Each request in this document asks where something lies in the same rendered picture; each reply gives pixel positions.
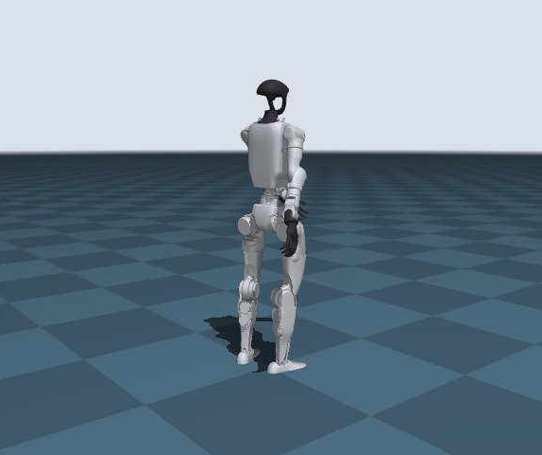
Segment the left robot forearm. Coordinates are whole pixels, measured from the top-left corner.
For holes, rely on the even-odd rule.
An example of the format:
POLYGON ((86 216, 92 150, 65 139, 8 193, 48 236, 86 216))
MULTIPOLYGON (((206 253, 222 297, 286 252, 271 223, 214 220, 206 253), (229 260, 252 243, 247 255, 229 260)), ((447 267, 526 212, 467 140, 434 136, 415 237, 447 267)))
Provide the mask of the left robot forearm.
POLYGON ((282 197, 283 200, 285 200, 286 193, 287 193, 286 188, 275 188, 274 191, 281 192, 281 197, 282 197))

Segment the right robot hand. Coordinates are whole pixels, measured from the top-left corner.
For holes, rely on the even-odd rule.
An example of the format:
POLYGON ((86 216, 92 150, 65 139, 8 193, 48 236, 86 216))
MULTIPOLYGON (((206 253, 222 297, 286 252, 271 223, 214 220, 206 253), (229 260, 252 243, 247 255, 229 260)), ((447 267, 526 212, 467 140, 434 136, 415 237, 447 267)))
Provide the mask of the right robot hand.
POLYGON ((298 220, 293 218, 292 211, 290 209, 287 209, 284 212, 284 224, 287 227, 287 239, 284 246, 280 247, 280 249, 286 249, 282 251, 282 253, 286 253, 283 256, 284 257, 291 257, 297 250, 298 246, 298 232, 297 232, 297 224, 298 220))

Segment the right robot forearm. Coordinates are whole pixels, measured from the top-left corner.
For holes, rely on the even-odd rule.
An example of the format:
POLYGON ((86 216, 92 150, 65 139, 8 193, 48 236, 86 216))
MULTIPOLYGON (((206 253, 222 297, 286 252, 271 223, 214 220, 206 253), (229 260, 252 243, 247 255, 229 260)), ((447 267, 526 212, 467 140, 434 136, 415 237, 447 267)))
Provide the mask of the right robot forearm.
POLYGON ((290 209, 293 214, 293 218, 298 219, 298 208, 299 208, 299 201, 300 201, 300 193, 302 192, 302 188, 304 185, 304 182, 306 180, 307 174, 302 168, 297 168, 293 179, 291 182, 289 182, 286 185, 286 198, 284 203, 284 211, 282 213, 282 217, 284 219, 284 212, 287 209, 290 209))

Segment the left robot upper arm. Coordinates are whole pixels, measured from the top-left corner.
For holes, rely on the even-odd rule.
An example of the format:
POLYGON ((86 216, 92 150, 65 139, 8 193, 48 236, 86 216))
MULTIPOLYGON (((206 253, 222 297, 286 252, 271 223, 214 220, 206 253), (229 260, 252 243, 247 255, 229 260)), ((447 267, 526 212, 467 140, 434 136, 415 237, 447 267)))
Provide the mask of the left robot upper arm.
POLYGON ((247 148, 248 148, 248 130, 249 130, 249 126, 247 126, 246 128, 244 128, 242 131, 241 131, 241 138, 243 140, 243 142, 246 144, 247 148))

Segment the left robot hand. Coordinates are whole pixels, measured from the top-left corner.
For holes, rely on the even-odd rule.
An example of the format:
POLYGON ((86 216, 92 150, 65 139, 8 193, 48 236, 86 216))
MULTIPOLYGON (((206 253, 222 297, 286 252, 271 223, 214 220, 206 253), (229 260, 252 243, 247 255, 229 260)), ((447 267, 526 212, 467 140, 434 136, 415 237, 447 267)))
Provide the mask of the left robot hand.
MULTIPOLYGON (((279 200, 280 200, 282 203, 285 203, 285 200, 283 200, 282 197, 281 197, 280 195, 277 195, 277 196, 280 197, 279 200)), ((306 205, 306 202, 304 202, 304 201, 301 201, 301 200, 300 200, 299 202, 300 202, 301 204, 303 204, 303 205, 306 205)), ((308 211, 306 211, 305 209, 303 209, 301 206, 299 206, 299 209, 300 209, 301 211, 305 212, 305 213, 309 213, 308 211)), ((306 215, 303 215, 299 210, 298 210, 298 214, 301 215, 301 216, 304 217, 304 218, 307 217, 306 215)), ((299 220, 303 220, 303 218, 301 218, 301 217, 298 217, 298 219, 299 219, 299 220)))

